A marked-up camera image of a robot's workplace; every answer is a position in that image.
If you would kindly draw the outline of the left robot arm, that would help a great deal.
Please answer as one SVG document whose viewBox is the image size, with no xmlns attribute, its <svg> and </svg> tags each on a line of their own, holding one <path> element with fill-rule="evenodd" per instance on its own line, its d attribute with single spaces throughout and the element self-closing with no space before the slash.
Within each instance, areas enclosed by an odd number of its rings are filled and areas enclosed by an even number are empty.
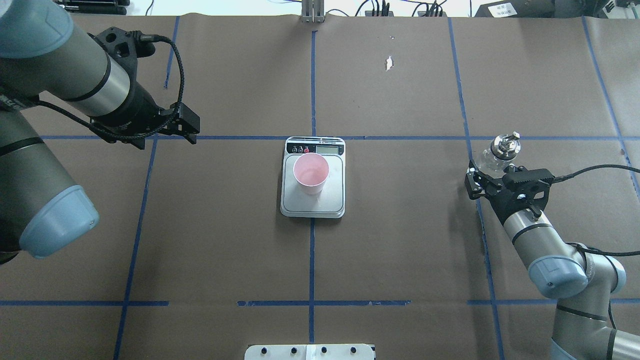
<svg viewBox="0 0 640 360">
<path fill-rule="evenodd" d="M 177 98 L 158 105 L 138 80 L 138 62 L 166 44 L 178 64 Z M 146 148 L 156 135 L 196 144 L 201 118 L 184 102 L 185 66 L 162 34 L 110 26 L 84 30 L 51 0 L 1 2 L 1 263 L 44 259 L 100 221 L 84 187 L 48 146 L 45 110 L 108 144 Z"/>
</svg>

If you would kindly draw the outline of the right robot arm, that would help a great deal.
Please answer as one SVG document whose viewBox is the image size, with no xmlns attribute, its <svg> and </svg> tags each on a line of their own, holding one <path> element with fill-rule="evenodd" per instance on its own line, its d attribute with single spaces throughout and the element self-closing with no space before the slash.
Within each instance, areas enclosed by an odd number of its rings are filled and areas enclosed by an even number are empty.
<svg viewBox="0 0 640 360">
<path fill-rule="evenodd" d="M 498 178 L 470 161 L 464 185 L 470 199 L 489 200 L 531 282 L 557 301 L 550 358 L 637 360 L 638 335 L 615 328 L 610 310 L 611 295 L 627 282 L 623 253 L 567 243 L 544 214 L 551 185 L 577 175 L 510 164 Z"/>
</svg>

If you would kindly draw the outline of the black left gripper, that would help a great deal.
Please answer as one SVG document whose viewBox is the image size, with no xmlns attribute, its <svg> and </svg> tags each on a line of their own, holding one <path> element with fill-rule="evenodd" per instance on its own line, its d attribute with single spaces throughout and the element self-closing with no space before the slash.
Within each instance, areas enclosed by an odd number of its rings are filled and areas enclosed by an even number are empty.
<svg viewBox="0 0 640 360">
<path fill-rule="evenodd" d="M 90 130 L 107 143 L 121 142 L 138 150 L 146 148 L 146 137 L 158 132 L 161 125 L 173 120 L 173 134 L 190 144 L 197 143 L 201 117 L 186 104 L 176 101 L 166 109 L 138 82 L 132 85 L 125 101 L 117 109 L 101 116 L 91 116 Z"/>
</svg>

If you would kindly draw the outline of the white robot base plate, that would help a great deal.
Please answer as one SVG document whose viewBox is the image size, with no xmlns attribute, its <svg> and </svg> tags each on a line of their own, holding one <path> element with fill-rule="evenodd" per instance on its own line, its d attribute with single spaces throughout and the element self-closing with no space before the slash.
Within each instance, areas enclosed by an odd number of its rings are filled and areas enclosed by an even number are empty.
<svg viewBox="0 0 640 360">
<path fill-rule="evenodd" d="M 375 360 L 375 346 L 366 343 L 254 344 L 245 360 Z"/>
</svg>

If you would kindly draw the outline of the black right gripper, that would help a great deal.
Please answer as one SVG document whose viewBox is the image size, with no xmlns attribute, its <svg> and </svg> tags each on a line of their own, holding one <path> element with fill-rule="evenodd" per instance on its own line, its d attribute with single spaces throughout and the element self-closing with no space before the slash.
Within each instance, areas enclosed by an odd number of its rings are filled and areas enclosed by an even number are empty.
<svg viewBox="0 0 640 360">
<path fill-rule="evenodd" d="M 491 174 L 483 172 L 474 160 L 468 163 L 464 186 L 469 199 L 487 198 L 489 200 L 501 224 L 504 224 L 511 215 L 522 210 L 531 210 L 535 219 L 539 219 L 545 210 L 535 205 L 514 203 L 511 192 L 506 189 L 502 178 L 498 180 Z"/>
</svg>

